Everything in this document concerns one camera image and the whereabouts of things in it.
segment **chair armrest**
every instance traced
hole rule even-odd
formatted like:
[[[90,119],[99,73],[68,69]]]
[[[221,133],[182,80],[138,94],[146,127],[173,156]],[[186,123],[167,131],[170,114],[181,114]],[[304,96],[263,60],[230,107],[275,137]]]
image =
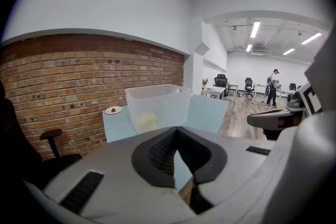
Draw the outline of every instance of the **chair armrest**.
[[[50,130],[40,136],[40,140],[51,139],[62,134],[61,129]]]

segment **fluorescent ceiling light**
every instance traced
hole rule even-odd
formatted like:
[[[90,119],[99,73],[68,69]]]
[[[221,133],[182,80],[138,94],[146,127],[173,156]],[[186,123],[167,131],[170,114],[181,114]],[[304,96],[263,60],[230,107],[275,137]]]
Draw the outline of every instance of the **fluorescent ceiling light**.
[[[292,51],[294,51],[294,49],[287,50],[283,55],[287,55],[287,54],[291,53]]]
[[[260,26],[260,22],[255,21],[255,22],[254,22],[254,25],[253,25],[252,33],[251,33],[251,37],[252,37],[252,38],[255,38],[255,37],[256,37],[257,32],[258,32],[258,29],[259,29],[259,26]]]
[[[250,45],[247,45],[246,51],[250,51],[251,48],[252,48],[252,45],[251,45],[251,44],[250,44]]]
[[[321,36],[321,33],[317,33],[315,35],[313,35],[312,37],[308,38],[306,41],[302,42],[301,44],[307,44],[308,42],[312,41],[313,39],[316,39],[317,37]]]

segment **brick wall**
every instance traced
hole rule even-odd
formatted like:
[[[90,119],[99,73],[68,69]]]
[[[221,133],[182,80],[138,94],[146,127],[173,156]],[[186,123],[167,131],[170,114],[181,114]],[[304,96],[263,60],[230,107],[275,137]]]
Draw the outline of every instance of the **brick wall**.
[[[125,89],[183,81],[184,56],[101,35],[51,35],[1,49],[0,79],[21,128],[44,159],[39,135],[55,128],[60,154],[85,156],[106,144],[101,111],[126,105]]]

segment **potted plant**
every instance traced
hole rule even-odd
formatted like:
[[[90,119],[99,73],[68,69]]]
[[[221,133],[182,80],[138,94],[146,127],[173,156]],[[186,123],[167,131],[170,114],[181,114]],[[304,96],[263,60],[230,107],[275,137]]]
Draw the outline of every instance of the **potted plant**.
[[[207,85],[208,81],[209,81],[209,78],[207,78],[207,79],[203,79],[203,82],[202,82],[202,89],[205,89],[205,88],[206,88],[206,85]]]

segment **small plate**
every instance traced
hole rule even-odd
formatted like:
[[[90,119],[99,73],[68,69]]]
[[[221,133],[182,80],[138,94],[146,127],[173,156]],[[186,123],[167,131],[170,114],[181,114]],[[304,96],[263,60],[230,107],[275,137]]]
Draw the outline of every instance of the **small plate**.
[[[105,112],[106,114],[117,114],[119,112],[122,111],[122,107],[121,106],[111,106],[110,108],[106,109]]]

